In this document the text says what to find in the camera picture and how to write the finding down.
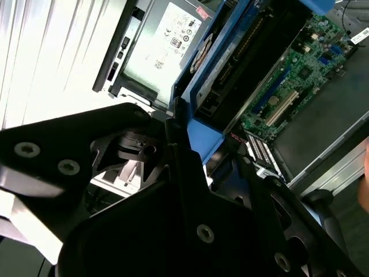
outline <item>warning label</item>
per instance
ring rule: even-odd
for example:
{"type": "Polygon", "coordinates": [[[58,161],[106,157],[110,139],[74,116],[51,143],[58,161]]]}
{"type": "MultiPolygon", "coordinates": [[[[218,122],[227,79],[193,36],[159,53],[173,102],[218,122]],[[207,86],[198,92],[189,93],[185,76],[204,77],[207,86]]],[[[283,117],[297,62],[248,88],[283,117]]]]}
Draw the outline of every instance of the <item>warning label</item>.
{"type": "Polygon", "coordinates": [[[199,19],[170,2],[153,36],[152,51],[146,60],[152,60],[158,70],[168,63],[179,63],[200,25],[199,19]]]}

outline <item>motherboard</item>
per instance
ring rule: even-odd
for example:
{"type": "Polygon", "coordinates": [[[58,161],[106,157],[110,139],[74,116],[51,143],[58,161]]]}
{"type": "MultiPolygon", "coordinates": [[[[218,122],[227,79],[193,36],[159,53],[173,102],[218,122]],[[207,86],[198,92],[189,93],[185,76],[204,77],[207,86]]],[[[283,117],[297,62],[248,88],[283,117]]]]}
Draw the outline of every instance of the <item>motherboard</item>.
{"type": "Polygon", "coordinates": [[[272,142],[357,50],[349,36],[314,15],[243,113],[243,127],[272,142]]]}

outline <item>screw hole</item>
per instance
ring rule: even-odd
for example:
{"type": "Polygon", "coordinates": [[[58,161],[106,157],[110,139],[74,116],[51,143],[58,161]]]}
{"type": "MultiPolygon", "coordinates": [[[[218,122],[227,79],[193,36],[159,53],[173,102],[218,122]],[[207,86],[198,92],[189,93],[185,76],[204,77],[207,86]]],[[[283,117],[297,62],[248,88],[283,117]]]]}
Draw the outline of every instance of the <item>screw hole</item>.
{"type": "Polygon", "coordinates": [[[23,146],[22,147],[22,152],[24,152],[26,154],[31,154],[31,153],[33,153],[33,148],[31,146],[23,146]]]}
{"type": "Polygon", "coordinates": [[[155,152],[156,152],[156,148],[155,148],[155,146],[152,146],[152,145],[149,145],[149,146],[145,147],[145,149],[144,149],[144,154],[146,156],[150,156],[150,155],[154,154],[155,152]]]}

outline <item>expansion slot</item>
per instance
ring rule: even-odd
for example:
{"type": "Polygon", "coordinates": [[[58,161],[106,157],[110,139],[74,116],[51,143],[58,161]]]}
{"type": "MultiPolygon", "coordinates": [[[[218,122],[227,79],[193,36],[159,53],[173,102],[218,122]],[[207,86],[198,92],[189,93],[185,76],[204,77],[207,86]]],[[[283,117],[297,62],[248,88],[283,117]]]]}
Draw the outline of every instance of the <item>expansion slot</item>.
{"type": "Polygon", "coordinates": [[[272,126],[297,97],[299,97],[299,93],[297,91],[291,92],[266,119],[266,126],[272,126]]]}

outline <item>black cable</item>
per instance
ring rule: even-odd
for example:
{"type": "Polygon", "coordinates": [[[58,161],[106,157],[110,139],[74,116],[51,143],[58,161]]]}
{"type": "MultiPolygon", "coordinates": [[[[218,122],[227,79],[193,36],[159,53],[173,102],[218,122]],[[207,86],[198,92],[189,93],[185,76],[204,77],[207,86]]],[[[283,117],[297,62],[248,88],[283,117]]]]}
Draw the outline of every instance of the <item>black cable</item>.
{"type": "Polygon", "coordinates": [[[45,263],[45,258],[43,259],[42,263],[41,263],[41,266],[40,266],[40,269],[39,269],[39,273],[37,274],[37,277],[40,277],[40,274],[41,274],[41,270],[42,270],[42,267],[44,266],[44,263],[45,263]]]}
{"type": "Polygon", "coordinates": [[[346,9],[347,9],[347,6],[348,4],[350,4],[351,0],[348,0],[347,3],[346,3],[346,6],[344,8],[344,12],[342,13],[342,27],[344,27],[344,31],[346,33],[346,35],[348,35],[349,38],[351,38],[351,36],[348,34],[348,31],[346,30],[346,27],[345,27],[345,23],[344,23],[344,16],[345,16],[345,12],[346,12],[346,9]]]}

